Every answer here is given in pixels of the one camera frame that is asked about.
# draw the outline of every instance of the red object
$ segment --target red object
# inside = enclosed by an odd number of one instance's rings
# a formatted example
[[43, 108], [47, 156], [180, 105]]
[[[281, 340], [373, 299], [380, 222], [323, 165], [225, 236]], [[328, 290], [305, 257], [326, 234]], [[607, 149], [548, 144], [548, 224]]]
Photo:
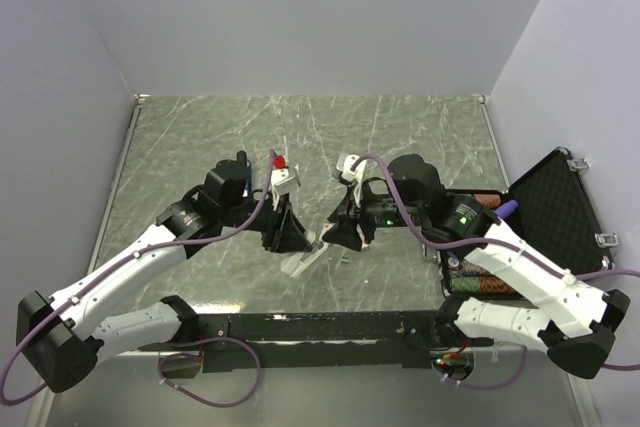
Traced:
[[284, 160], [284, 155], [278, 155], [276, 156], [275, 160], [273, 161], [273, 166], [276, 169], [284, 169], [287, 167], [287, 161]]

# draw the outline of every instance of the wall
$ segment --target wall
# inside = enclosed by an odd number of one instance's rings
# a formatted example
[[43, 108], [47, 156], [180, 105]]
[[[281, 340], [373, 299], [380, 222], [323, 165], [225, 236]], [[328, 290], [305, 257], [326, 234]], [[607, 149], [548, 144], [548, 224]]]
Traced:
[[486, 93], [539, 0], [85, 0], [147, 94]]
[[[132, 98], [80, 0], [0, 0], [0, 361], [20, 299], [87, 268]], [[11, 397], [35, 386], [20, 363]], [[28, 405], [0, 407], [20, 426]]]
[[[640, 259], [637, 107], [640, 0], [541, 0], [493, 89], [490, 115], [511, 179], [557, 145], [585, 156], [585, 181], [619, 267]], [[612, 363], [640, 361], [640, 282], [620, 279], [634, 300]], [[591, 383], [607, 427], [638, 425], [634, 373], [602, 372]]]

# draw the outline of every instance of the marble table top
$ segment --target marble table top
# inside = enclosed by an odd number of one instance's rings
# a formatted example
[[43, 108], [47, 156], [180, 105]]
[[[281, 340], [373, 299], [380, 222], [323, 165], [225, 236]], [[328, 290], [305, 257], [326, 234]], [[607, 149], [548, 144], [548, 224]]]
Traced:
[[[418, 153], [448, 187], [504, 189], [495, 147], [475, 96], [150, 97], [141, 107], [102, 239], [98, 265], [117, 254], [208, 170], [245, 150], [254, 188], [269, 148], [298, 166], [296, 214], [320, 230], [344, 195], [331, 172], [341, 152], [387, 162]], [[370, 173], [375, 174], [373, 167]], [[324, 312], [437, 309], [436, 264], [407, 229], [380, 229], [361, 253], [331, 246], [299, 278], [260, 234], [214, 244], [159, 276], [116, 313], [178, 294], [201, 312]]]

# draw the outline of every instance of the white plastic part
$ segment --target white plastic part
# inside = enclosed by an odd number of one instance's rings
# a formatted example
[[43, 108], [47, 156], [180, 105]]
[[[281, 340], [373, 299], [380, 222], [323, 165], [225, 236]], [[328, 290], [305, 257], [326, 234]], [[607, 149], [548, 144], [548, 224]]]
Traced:
[[[489, 228], [485, 237], [500, 239], [520, 246], [519, 253], [488, 244], [475, 249], [465, 259], [499, 277], [533, 305], [544, 311], [568, 337], [591, 334], [592, 321], [600, 322], [607, 308], [602, 300], [604, 292], [577, 281], [570, 272], [562, 270], [551, 260], [518, 237], [502, 222]], [[550, 268], [562, 274], [557, 278], [522, 256], [528, 252]]]
[[356, 201], [356, 205], [360, 207], [360, 202], [362, 200], [362, 181], [364, 180], [364, 170], [366, 167], [367, 161], [360, 162], [358, 167], [356, 167], [355, 171], [351, 170], [353, 164], [356, 163], [359, 157], [357, 155], [346, 155], [344, 157], [344, 163], [342, 165], [342, 169], [338, 166], [338, 170], [342, 171], [342, 178], [347, 182], [355, 182], [355, 188], [353, 189], [353, 197]]
[[547, 328], [549, 316], [538, 309], [489, 304], [471, 298], [458, 309], [454, 324], [467, 337], [488, 337], [547, 351], [538, 332]]
[[[94, 270], [91, 274], [69, 287], [55, 292], [51, 307], [53, 309], [58, 308], [67, 299], [75, 296], [84, 285], [87, 285], [87, 283], [123, 257], [148, 245], [172, 240], [175, 240], [175, 236], [166, 227], [162, 225], [150, 226], [138, 240], [99, 269]], [[91, 291], [87, 292], [77, 305], [70, 307], [63, 314], [63, 320], [72, 319], [75, 322], [73, 331], [82, 340], [86, 339], [109, 312], [118, 307], [129, 295], [143, 287], [154, 277], [184, 262], [186, 258], [184, 247], [175, 246], [154, 250], [138, 259], [129, 261]]]
[[276, 169], [271, 173], [271, 193], [273, 195], [273, 210], [278, 208], [280, 197], [295, 192], [300, 188], [300, 178], [295, 167]]
[[92, 334], [104, 341], [98, 351], [98, 363], [145, 345], [167, 342], [176, 335], [180, 324], [175, 310], [162, 302], [148, 309], [107, 317]]
[[323, 242], [322, 236], [332, 226], [333, 224], [324, 224], [317, 240], [315, 233], [307, 230], [305, 235], [307, 240], [313, 245], [313, 251], [296, 252], [294, 254], [287, 255], [287, 257], [280, 262], [280, 270], [294, 279], [307, 270], [311, 264], [318, 260], [318, 258], [324, 254], [325, 250], [329, 248], [330, 244]]

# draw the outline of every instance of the metal latch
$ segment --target metal latch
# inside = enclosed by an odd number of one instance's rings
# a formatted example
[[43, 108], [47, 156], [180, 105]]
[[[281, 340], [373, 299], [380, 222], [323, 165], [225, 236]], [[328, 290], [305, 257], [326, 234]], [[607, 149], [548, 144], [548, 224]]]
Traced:
[[620, 245], [620, 241], [618, 241], [618, 234], [602, 233], [596, 234], [596, 244], [598, 247], [606, 249], [607, 247], [617, 247]]
[[569, 164], [569, 170], [572, 172], [586, 172], [589, 170], [587, 159], [570, 159], [567, 160], [567, 164]]

